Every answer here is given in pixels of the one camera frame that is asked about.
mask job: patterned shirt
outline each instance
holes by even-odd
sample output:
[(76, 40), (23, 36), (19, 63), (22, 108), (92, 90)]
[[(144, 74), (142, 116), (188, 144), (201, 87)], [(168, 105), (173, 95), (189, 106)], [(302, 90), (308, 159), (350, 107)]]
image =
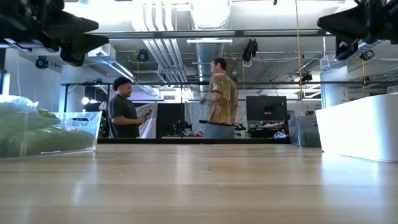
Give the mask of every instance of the patterned shirt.
[(224, 73), (211, 76), (210, 93), (219, 93), (220, 100), (209, 102), (209, 122), (215, 124), (233, 124), (238, 108), (238, 90), (236, 84)]

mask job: gray t-shirt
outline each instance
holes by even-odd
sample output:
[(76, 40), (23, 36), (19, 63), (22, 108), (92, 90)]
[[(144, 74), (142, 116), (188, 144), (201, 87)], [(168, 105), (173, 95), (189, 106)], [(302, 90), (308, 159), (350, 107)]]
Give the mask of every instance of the gray t-shirt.
[(139, 137), (139, 126), (132, 125), (116, 125), (111, 119), (123, 116), (128, 119), (137, 119), (137, 111), (134, 103), (119, 95), (116, 95), (109, 101), (108, 113), (110, 120), (109, 137), (110, 138), (136, 138)]

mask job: computer monitor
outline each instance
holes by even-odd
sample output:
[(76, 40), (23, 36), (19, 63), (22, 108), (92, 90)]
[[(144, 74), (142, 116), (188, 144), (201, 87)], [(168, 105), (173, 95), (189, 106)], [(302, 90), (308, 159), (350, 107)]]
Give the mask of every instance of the computer monitor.
[(247, 96), (248, 121), (286, 121), (286, 96)]

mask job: clear plastic bin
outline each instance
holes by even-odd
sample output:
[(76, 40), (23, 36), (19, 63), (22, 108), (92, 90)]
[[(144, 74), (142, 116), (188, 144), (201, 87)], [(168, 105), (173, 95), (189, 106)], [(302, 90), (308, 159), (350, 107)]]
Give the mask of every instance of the clear plastic bin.
[(0, 157), (96, 148), (101, 112), (51, 113), (29, 99), (0, 95)]
[(288, 120), (290, 142), (298, 147), (321, 147), (317, 117), (299, 116)]

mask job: hand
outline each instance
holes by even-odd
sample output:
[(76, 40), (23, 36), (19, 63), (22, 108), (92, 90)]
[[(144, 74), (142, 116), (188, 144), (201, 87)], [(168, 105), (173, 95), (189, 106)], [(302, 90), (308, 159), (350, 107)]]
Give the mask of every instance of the hand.
[(146, 121), (146, 118), (145, 117), (141, 117), (141, 118), (138, 118), (137, 120), (138, 120), (138, 124), (144, 124), (145, 121)]
[(205, 98), (205, 97), (203, 97), (202, 99), (199, 100), (199, 103), (200, 103), (201, 105), (204, 105), (205, 102), (206, 102), (206, 98)]

